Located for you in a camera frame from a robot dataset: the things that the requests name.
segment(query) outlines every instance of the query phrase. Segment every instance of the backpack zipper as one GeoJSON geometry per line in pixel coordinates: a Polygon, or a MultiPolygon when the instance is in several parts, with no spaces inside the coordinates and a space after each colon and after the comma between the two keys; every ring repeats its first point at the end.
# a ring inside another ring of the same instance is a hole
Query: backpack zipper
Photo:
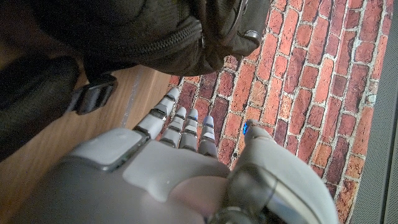
{"type": "Polygon", "coordinates": [[[150,55],[154,53],[165,53],[170,50],[172,47],[175,47],[176,44],[180,43],[183,40],[190,39],[192,37],[198,36],[200,39],[201,36],[201,23],[198,20],[193,21],[188,26],[184,27],[182,30],[171,34],[170,36],[158,40],[153,43],[144,44],[140,47],[133,47],[130,50],[134,55],[150,55]]]}

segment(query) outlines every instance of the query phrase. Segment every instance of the brick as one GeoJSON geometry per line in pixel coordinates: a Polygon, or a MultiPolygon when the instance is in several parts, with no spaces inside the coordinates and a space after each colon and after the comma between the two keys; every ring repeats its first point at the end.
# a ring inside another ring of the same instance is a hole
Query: brick
{"type": "Polygon", "coordinates": [[[287,68],[287,59],[282,56],[277,56],[275,60],[275,76],[283,78],[287,68]]]}
{"type": "Polygon", "coordinates": [[[334,198],[336,195],[337,186],[326,183],[326,187],[328,188],[331,197],[334,198]]]}
{"type": "Polygon", "coordinates": [[[286,4],[287,4],[287,0],[276,0],[275,1],[275,7],[281,11],[285,10],[286,4]]]}
{"type": "Polygon", "coordinates": [[[202,76],[200,82],[199,96],[210,99],[217,81],[217,73],[213,72],[202,76]]]}
{"type": "Polygon", "coordinates": [[[336,0],[333,3],[333,9],[331,10],[330,32],[336,36],[340,36],[343,19],[345,17],[346,3],[347,0],[336,0]]]}
{"type": "Polygon", "coordinates": [[[255,119],[255,120],[259,121],[260,115],[261,115],[261,110],[249,106],[248,110],[246,111],[244,121],[246,122],[248,119],[255,119]]]}
{"type": "Polygon", "coordinates": [[[269,92],[267,103],[264,105],[265,110],[262,122],[275,125],[281,92],[282,92],[282,81],[277,78],[272,78],[271,90],[269,92]]]}
{"type": "Polygon", "coordinates": [[[386,0],[386,13],[392,15],[394,10],[393,0],[386,0]]]}
{"type": "Polygon", "coordinates": [[[315,22],[318,14],[320,0],[305,0],[301,20],[315,22]]]}
{"type": "Polygon", "coordinates": [[[356,123],[356,118],[349,114],[341,115],[341,123],[338,129],[339,134],[344,134],[347,136],[351,136],[356,123]]]}
{"type": "Polygon", "coordinates": [[[235,86],[235,91],[233,92],[233,99],[231,102],[231,110],[242,111],[249,98],[249,92],[251,87],[251,82],[254,76],[254,65],[251,63],[244,62],[238,77],[238,82],[235,86]]]}
{"type": "Polygon", "coordinates": [[[316,165],[320,165],[322,167],[326,167],[328,164],[328,159],[331,154],[331,147],[325,144],[320,144],[317,148],[317,151],[315,152],[314,157],[312,158],[312,161],[316,165]]]}
{"type": "Polygon", "coordinates": [[[319,14],[329,17],[331,11],[331,0],[321,0],[321,4],[319,6],[319,14]]]}
{"type": "Polygon", "coordinates": [[[195,85],[184,83],[184,85],[182,86],[180,98],[178,99],[178,108],[180,108],[181,106],[185,107],[186,109],[191,108],[196,89],[197,88],[195,85]]]}
{"type": "Polygon", "coordinates": [[[271,16],[269,18],[269,28],[274,33],[279,34],[280,28],[282,27],[284,18],[282,14],[276,10],[271,11],[271,16]]]}
{"type": "Polygon", "coordinates": [[[268,126],[263,126],[263,128],[268,132],[269,135],[274,137],[274,128],[268,126]]]}
{"type": "Polygon", "coordinates": [[[340,39],[335,34],[330,34],[325,52],[336,57],[339,43],[340,39]]]}
{"type": "Polygon", "coordinates": [[[380,79],[381,70],[383,68],[384,53],[386,53],[387,40],[388,37],[386,37],[385,35],[380,36],[379,45],[377,47],[376,61],[374,63],[374,68],[372,72],[372,78],[374,79],[380,79]]]}
{"type": "Polygon", "coordinates": [[[335,130],[337,126],[337,120],[341,108],[341,101],[334,97],[331,97],[328,103],[328,111],[326,114],[326,121],[323,127],[322,141],[325,143],[331,143],[335,137],[335,130]]]}
{"type": "Polygon", "coordinates": [[[326,98],[329,94],[329,85],[332,71],[333,61],[328,58],[324,59],[314,101],[318,103],[323,103],[324,101],[326,101],[326,98]]]}
{"type": "Polygon", "coordinates": [[[236,71],[238,68],[238,60],[236,60],[236,57],[229,55],[224,58],[224,67],[236,71]]]}
{"type": "Polygon", "coordinates": [[[259,58],[259,54],[260,54],[260,47],[253,50],[253,52],[251,52],[251,54],[247,56],[246,59],[253,60],[256,62],[257,59],[259,58]]]}
{"type": "Polygon", "coordinates": [[[300,90],[293,105],[292,119],[289,131],[293,134],[300,134],[303,128],[308,106],[311,102],[312,93],[308,90],[300,90]]]}
{"type": "Polygon", "coordinates": [[[299,46],[307,47],[308,44],[310,43],[311,34],[312,34],[312,26],[300,25],[297,28],[296,43],[299,46]]]}
{"type": "Polygon", "coordinates": [[[214,133],[216,138],[216,144],[221,135],[221,130],[223,128],[224,119],[226,117],[228,111],[228,101],[216,97],[213,109],[211,110],[210,115],[214,119],[214,133]]]}
{"type": "Polygon", "coordinates": [[[286,149],[289,152],[291,152],[293,155],[296,155],[296,150],[297,150],[298,144],[299,144],[299,141],[297,140],[296,136],[291,135],[291,134],[287,136],[286,149]]]}
{"type": "Polygon", "coordinates": [[[181,77],[176,76],[176,75],[172,75],[170,77],[170,84],[178,85],[178,84],[180,84],[180,79],[181,79],[181,77]]]}
{"type": "Polygon", "coordinates": [[[303,0],[290,0],[290,1],[289,1],[289,4],[290,4],[293,8],[295,8],[295,9],[301,11],[301,7],[302,7],[302,5],[303,5],[303,0]]]}
{"type": "Polygon", "coordinates": [[[384,35],[388,35],[390,33],[391,22],[392,22],[391,16],[386,14],[386,16],[384,16],[383,27],[382,27],[382,33],[384,35]]]}
{"type": "Polygon", "coordinates": [[[379,82],[374,82],[374,81],[369,82],[368,91],[370,93],[376,94],[378,88],[379,88],[379,82]]]}
{"type": "Polygon", "coordinates": [[[346,31],[344,33],[343,41],[341,42],[340,52],[336,64],[336,71],[340,75],[347,76],[348,67],[351,62],[351,53],[353,51],[355,36],[356,36],[355,32],[346,31]]]}
{"type": "Polygon", "coordinates": [[[274,62],[276,45],[278,39],[272,34],[267,34],[262,48],[262,59],[259,64],[257,75],[259,78],[268,80],[271,75],[272,63],[274,62]]]}
{"type": "Polygon", "coordinates": [[[198,122],[202,123],[205,116],[209,113],[209,102],[203,98],[197,98],[195,109],[198,110],[198,122]]]}
{"type": "Polygon", "coordinates": [[[234,86],[234,75],[227,71],[221,72],[220,85],[218,86],[218,93],[224,96],[231,96],[234,86]]]}
{"type": "Polygon", "coordinates": [[[200,76],[185,77],[184,80],[190,81],[190,82],[193,82],[193,83],[199,83],[200,82],[200,76]]]}
{"type": "Polygon", "coordinates": [[[346,169],[346,175],[349,177],[360,178],[364,165],[364,159],[357,156],[350,156],[346,169]]]}
{"type": "Polygon", "coordinates": [[[339,75],[335,75],[333,78],[333,87],[331,88],[331,93],[336,96],[343,97],[344,90],[346,88],[347,79],[339,75]]]}
{"type": "Polygon", "coordinates": [[[242,133],[240,133],[239,136],[240,137],[239,137],[239,142],[238,142],[238,153],[240,155],[240,154],[242,154],[245,145],[244,145],[244,135],[242,133]]]}
{"type": "Polygon", "coordinates": [[[279,116],[281,118],[290,119],[290,109],[292,109],[293,99],[283,95],[281,100],[279,116]]]}
{"type": "Polygon", "coordinates": [[[359,35],[360,40],[376,41],[382,8],[383,0],[368,1],[363,17],[361,33],[359,35]]]}
{"type": "Polygon", "coordinates": [[[312,40],[308,47],[308,61],[314,64],[320,64],[323,56],[323,49],[326,44],[326,35],[328,33],[329,22],[326,19],[318,18],[318,24],[313,30],[312,40]]]}
{"type": "MultiPolygon", "coordinates": [[[[202,131],[202,127],[198,126],[197,128],[197,135],[200,136],[201,135],[201,131],[202,131]]],[[[200,138],[197,139],[197,147],[199,148],[199,140],[200,138]]]]}
{"type": "Polygon", "coordinates": [[[284,120],[279,119],[275,129],[274,140],[278,145],[282,147],[285,144],[286,133],[287,123],[284,120]]]}
{"type": "Polygon", "coordinates": [[[353,145],[354,153],[366,155],[366,151],[368,150],[369,135],[371,132],[372,117],[373,108],[364,107],[358,127],[356,128],[356,136],[353,145]]]}
{"type": "Polygon", "coordinates": [[[260,81],[255,81],[250,96],[250,100],[254,106],[262,107],[264,99],[267,95],[267,88],[260,81]]]}
{"type": "Polygon", "coordinates": [[[315,173],[318,174],[319,178],[322,178],[323,172],[325,171],[324,169],[317,167],[317,166],[311,166],[312,170],[315,171],[315,173]]]}
{"type": "Polygon", "coordinates": [[[373,58],[374,44],[362,42],[355,50],[355,62],[369,63],[373,58]]]}
{"type": "Polygon", "coordinates": [[[282,31],[279,51],[283,54],[290,55],[290,47],[292,46],[293,36],[296,29],[299,14],[293,9],[289,9],[285,17],[285,25],[282,31]]]}
{"type": "Polygon", "coordinates": [[[317,82],[318,72],[319,71],[317,68],[311,66],[305,66],[303,75],[301,77],[300,86],[304,86],[311,89],[314,88],[317,82]]]}
{"type": "Polygon", "coordinates": [[[303,68],[306,54],[306,50],[298,48],[293,49],[285,78],[284,91],[286,93],[293,93],[294,88],[296,88],[297,84],[299,84],[299,77],[301,69],[303,68]]]}
{"type": "Polygon", "coordinates": [[[351,0],[349,2],[349,8],[350,9],[360,9],[360,8],[362,8],[362,3],[363,3],[363,0],[351,0]]]}
{"type": "Polygon", "coordinates": [[[308,117],[308,124],[320,128],[322,124],[322,119],[323,119],[323,112],[325,112],[325,109],[320,106],[312,106],[311,111],[310,111],[310,116],[308,117]]]}
{"type": "Polygon", "coordinates": [[[360,12],[349,10],[348,14],[346,15],[345,27],[347,29],[357,27],[359,25],[360,16],[361,16],[360,12]]]}
{"type": "Polygon", "coordinates": [[[348,142],[345,138],[339,137],[336,143],[335,151],[329,165],[326,179],[332,184],[340,182],[341,173],[343,172],[346,156],[348,152],[348,142]]]}
{"type": "Polygon", "coordinates": [[[317,143],[319,137],[319,131],[316,131],[312,128],[305,128],[304,134],[300,141],[300,146],[298,147],[297,156],[308,163],[313,150],[315,149],[315,145],[317,143]]]}
{"type": "Polygon", "coordinates": [[[229,137],[238,136],[239,128],[241,127],[241,123],[242,123],[241,116],[229,113],[227,120],[226,120],[224,135],[229,136],[229,137]]]}
{"type": "Polygon", "coordinates": [[[358,183],[352,180],[344,180],[341,192],[337,198],[336,207],[340,223],[346,223],[349,211],[353,205],[354,197],[358,191],[358,183]]]}
{"type": "Polygon", "coordinates": [[[232,153],[235,150],[236,143],[230,139],[223,138],[218,147],[218,160],[225,165],[231,162],[232,153]]]}
{"type": "Polygon", "coordinates": [[[347,86],[347,94],[344,103],[346,111],[357,113],[359,110],[359,103],[362,99],[362,94],[366,86],[366,76],[368,75],[369,67],[365,65],[354,64],[351,77],[347,86]]]}

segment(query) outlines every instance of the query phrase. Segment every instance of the plastic buckle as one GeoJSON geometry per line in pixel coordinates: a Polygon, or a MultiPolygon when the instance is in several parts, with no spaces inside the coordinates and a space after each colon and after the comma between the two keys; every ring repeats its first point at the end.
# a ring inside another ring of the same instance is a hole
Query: plastic buckle
{"type": "Polygon", "coordinates": [[[106,104],[117,85],[116,78],[110,74],[98,77],[73,93],[67,111],[75,110],[78,115],[83,115],[97,110],[106,104]]]}

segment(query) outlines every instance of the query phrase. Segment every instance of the robot finger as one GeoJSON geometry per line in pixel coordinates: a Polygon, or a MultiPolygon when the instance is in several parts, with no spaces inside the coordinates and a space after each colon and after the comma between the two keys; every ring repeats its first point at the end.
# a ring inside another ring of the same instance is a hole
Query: robot finger
{"type": "Polygon", "coordinates": [[[180,149],[188,149],[191,151],[197,151],[197,127],[198,127],[198,111],[194,108],[192,109],[185,121],[185,127],[183,134],[181,135],[180,149]]]}
{"type": "Polygon", "coordinates": [[[185,121],[185,115],[187,110],[184,107],[181,107],[176,112],[172,122],[169,124],[167,129],[162,135],[160,142],[167,144],[171,147],[177,147],[181,138],[181,130],[185,121]]]}
{"type": "Polygon", "coordinates": [[[134,129],[144,133],[151,139],[155,139],[161,132],[165,120],[170,115],[179,95],[178,89],[172,88],[134,129]]]}
{"type": "Polygon", "coordinates": [[[214,122],[212,116],[206,116],[203,121],[203,129],[200,136],[198,153],[204,156],[218,158],[218,151],[215,144],[214,122]]]}

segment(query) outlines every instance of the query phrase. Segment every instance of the zipper pull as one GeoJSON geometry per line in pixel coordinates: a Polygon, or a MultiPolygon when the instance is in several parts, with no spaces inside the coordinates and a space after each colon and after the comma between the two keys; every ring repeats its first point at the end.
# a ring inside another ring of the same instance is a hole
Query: zipper pull
{"type": "Polygon", "coordinates": [[[201,37],[200,37],[200,40],[199,40],[199,44],[200,44],[200,47],[201,47],[202,49],[204,49],[204,48],[206,47],[205,36],[203,35],[203,33],[201,33],[201,37]]]}

